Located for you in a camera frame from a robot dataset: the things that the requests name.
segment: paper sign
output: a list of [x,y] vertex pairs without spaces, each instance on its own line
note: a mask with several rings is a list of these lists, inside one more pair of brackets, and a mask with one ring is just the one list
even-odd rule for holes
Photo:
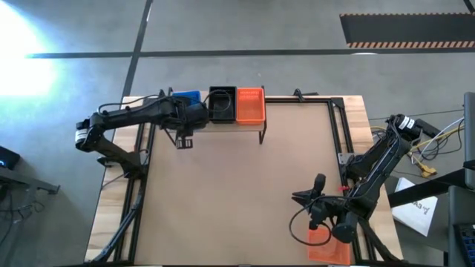
[[[414,184],[408,179],[399,178],[396,190],[400,191],[413,186]],[[417,200],[406,205],[391,208],[394,219],[411,227],[425,236],[429,233],[430,223],[432,222],[433,213],[436,209],[437,198],[428,197],[423,200]]]

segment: sunlight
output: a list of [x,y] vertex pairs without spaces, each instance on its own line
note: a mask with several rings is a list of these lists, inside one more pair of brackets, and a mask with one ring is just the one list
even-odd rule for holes
[[45,49],[33,27],[8,4],[0,1],[0,96],[46,95],[55,79],[51,60],[26,59]]

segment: orange bin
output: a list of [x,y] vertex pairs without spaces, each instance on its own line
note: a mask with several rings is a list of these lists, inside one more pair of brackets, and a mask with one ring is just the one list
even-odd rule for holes
[[[321,243],[331,234],[327,228],[318,227],[309,230],[309,243]],[[348,266],[350,264],[350,244],[345,244],[332,237],[322,246],[307,246],[309,260]]]
[[259,125],[266,120],[263,88],[238,88],[236,122],[240,125]]

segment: black bin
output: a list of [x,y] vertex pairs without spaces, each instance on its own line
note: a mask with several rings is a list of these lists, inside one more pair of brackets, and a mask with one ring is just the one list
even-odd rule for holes
[[235,86],[211,86],[209,88],[209,120],[213,123],[234,123],[236,120]]

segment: concrete floor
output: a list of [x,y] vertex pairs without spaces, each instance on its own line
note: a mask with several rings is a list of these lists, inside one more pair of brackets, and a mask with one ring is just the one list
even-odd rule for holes
[[[27,221],[12,266],[84,259],[104,169],[96,154],[74,148],[74,126],[99,104],[120,100],[130,64],[127,58],[21,55],[132,51],[144,5],[145,0],[0,2],[0,20],[9,22],[0,23],[8,40],[0,44],[7,59],[0,62],[0,145],[22,155],[20,171],[62,186],[59,195],[42,197],[47,208]],[[155,0],[142,50],[346,48],[338,14],[357,12],[465,12],[465,6],[459,0]],[[381,118],[461,108],[463,93],[473,87],[474,62],[472,53],[149,58],[139,60],[131,95],[168,86],[265,85],[268,94],[300,88],[363,95],[368,116]],[[443,128],[461,116],[422,118]],[[456,147],[456,137],[449,146]],[[460,151],[431,165],[445,174],[460,168],[462,159]],[[417,173],[407,162],[397,169]],[[409,261],[442,264],[442,252],[399,238]]]

